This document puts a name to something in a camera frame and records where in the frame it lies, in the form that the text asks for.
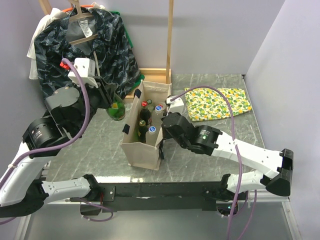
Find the clear soda water bottle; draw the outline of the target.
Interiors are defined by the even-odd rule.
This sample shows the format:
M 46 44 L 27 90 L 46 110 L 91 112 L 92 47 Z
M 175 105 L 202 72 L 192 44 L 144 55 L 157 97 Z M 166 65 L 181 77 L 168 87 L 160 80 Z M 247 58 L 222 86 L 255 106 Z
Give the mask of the clear soda water bottle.
M 152 113 L 155 110 L 155 104 L 151 99 L 147 99 L 147 109 Z

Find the dark cola glass bottle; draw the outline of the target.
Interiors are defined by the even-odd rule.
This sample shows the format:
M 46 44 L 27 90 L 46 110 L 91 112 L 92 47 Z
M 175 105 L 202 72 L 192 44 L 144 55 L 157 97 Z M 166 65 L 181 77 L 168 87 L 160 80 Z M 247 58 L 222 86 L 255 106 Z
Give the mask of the dark cola glass bottle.
M 141 102 L 141 110 L 139 113 L 139 119 L 144 120 L 146 126 L 149 126 L 152 122 L 152 114 L 148 109 L 148 103 L 146 101 Z

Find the green glass bottle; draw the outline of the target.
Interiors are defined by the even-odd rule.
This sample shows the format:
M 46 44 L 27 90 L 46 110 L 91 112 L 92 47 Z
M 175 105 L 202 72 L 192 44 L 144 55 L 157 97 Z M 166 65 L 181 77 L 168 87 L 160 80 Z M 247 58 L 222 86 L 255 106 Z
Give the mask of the green glass bottle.
M 146 121 L 141 119 L 138 123 L 138 129 L 137 129 L 137 136 L 138 140 L 141 143 L 146 143 L 146 133 L 148 132 L 149 128 L 146 125 Z
M 113 94 L 112 103 L 106 109 L 106 112 L 114 121 L 121 121 L 125 117 L 125 104 L 122 98 L 119 97 L 116 93 Z

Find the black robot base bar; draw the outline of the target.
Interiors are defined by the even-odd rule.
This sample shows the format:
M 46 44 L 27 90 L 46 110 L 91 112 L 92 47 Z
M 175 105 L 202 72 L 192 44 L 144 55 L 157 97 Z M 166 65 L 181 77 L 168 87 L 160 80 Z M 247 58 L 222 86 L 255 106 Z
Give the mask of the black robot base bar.
M 101 183 L 97 193 L 84 199 L 102 202 L 118 211 L 189 210 L 216 211 L 217 202 L 234 199 L 224 181 Z

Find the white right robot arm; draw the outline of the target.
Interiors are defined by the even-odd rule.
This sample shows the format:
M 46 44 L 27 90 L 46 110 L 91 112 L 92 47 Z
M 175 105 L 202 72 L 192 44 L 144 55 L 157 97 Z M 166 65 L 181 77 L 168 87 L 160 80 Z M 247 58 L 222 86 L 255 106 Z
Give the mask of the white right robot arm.
M 194 126 L 178 112 L 163 118 L 162 130 L 165 137 L 174 139 L 183 149 L 229 159 L 253 169 L 251 172 L 224 175 L 219 187 L 222 198 L 231 199 L 237 191 L 263 189 L 277 196 L 290 196 L 294 169 L 292 150 L 268 150 L 233 139 L 217 128 Z

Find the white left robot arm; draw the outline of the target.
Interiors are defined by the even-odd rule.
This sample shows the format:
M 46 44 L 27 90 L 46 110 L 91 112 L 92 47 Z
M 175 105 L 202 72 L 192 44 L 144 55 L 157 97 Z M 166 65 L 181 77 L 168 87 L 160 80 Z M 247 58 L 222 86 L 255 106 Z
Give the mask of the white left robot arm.
M 66 86 L 45 100 L 47 112 L 27 127 L 17 155 L 0 179 L 1 218 L 24 217 L 63 199 L 89 205 L 113 201 L 115 187 L 104 186 L 92 174 L 56 182 L 39 176 L 61 149 L 83 135 L 97 109 L 109 106 L 107 94 L 102 87 Z

